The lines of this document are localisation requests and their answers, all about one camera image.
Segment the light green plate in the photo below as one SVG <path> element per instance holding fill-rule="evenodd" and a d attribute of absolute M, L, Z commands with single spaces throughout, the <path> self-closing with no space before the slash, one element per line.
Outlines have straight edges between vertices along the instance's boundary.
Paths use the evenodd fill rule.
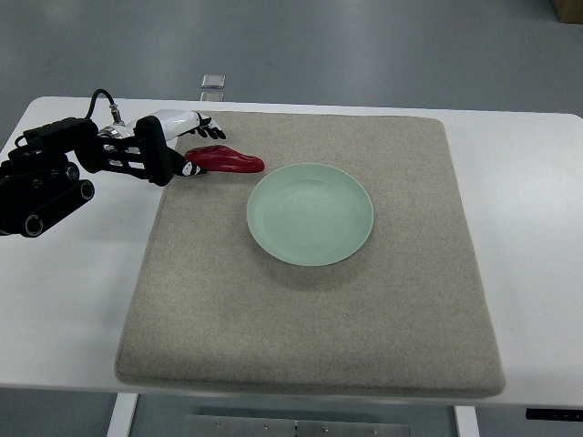
<path fill-rule="evenodd" d="M 338 168 L 294 164 L 255 187 L 247 203 L 251 235 L 277 259 L 325 266 L 350 257 L 373 229 L 373 203 Z"/>

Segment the white robotic hand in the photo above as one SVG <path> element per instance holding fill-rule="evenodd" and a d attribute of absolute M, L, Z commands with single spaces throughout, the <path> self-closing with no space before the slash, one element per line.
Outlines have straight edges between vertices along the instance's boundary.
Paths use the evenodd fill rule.
<path fill-rule="evenodd" d="M 199 134 L 201 137 L 213 139 L 225 139 L 225 134 L 220 126 L 210 117 L 195 111 L 182 111 L 179 109 L 161 109 L 151 114 L 162 125 L 164 138 L 169 141 L 185 134 Z M 134 135 L 136 121 L 125 125 L 122 122 L 108 125 L 99 131 L 101 137 L 126 138 Z"/>

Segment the robotic hand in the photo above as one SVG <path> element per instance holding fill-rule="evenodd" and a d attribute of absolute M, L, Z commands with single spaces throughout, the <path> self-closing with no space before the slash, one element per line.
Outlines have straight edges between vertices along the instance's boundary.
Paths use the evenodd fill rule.
<path fill-rule="evenodd" d="M 116 114 L 117 108 L 112 107 L 112 114 Z M 177 109 L 161 109 L 150 117 L 155 117 L 158 119 L 162 132 L 164 134 L 164 139 L 170 141 L 175 137 L 181 137 L 186 134 L 199 134 L 201 137 L 211 137 L 213 139 L 225 139 L 226 136 L 220 126 L 210 117 L 202 115 L 195 111 L 182 111 Z M 134 137 L 134 129 L 138 120 L 134 120 L 127 125 L 121 121 L 121 117 L 117 112 L 114 115 L 116 122 L 112 125 L 103 127 L 99 131 L 99 136 L 103 138 L 130 138 Z M 128 153 L 135 153 L 135 149 L 128 149 Z M 190 161 L 185 159 L 182 155 L 174 150 L 169 149 L 171 155 L 173 166 L 175 168 L 175 173 L 179 176 L 195 176 L 199 174 L 206 173 L 207 170 L 197 165 L 193 165 Z M 110 160 L 113 165 L 122 165 L 121 161 Z"/>
<path fill-rule="evenodd" d="M 114 118 L 100 131 L 91 121 L 98 94 L 107 96 Z M 175 175 L 206 173 L 166 144 L 187 133 L 225 138 L 210 117 L 194 111 L 162 110 L 126 126 L 111 95 L 97 90 L 84 118 L 29 129 L 16 140 L 0 164 L 0 235 L 38 237 L 93 198 L 93 184 L 79 178 L 78 166 L 66 156 L 71 151 L 89 173 L 124 173 L 161 187 Z"/>

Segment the felt mat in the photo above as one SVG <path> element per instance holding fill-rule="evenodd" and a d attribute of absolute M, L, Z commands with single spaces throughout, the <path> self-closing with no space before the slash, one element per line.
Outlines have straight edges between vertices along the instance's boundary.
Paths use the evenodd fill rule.
<path fill-rule="evenodd" d="M 126 383 L 211 391 L 485 397 L 504 376 L 441 122 L 419 117 L 209 113 L 260 174 L 173 178 L 116 362 Z M 254 186 L 318 162 L 359 180 L 371 236 L 324 267 L 265 252 Z"/>

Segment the red pepper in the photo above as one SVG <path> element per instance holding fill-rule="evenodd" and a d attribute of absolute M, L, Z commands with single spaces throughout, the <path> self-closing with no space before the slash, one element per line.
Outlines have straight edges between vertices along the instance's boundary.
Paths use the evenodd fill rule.
<path fill-rule="evenodd" d="M 263 161 L 251 155 L 243 155 L 227 146 L 206 146 L 189 150 L 185 158 L 208 171 L 232 173 L 259 173 L 265 169 Z"/>

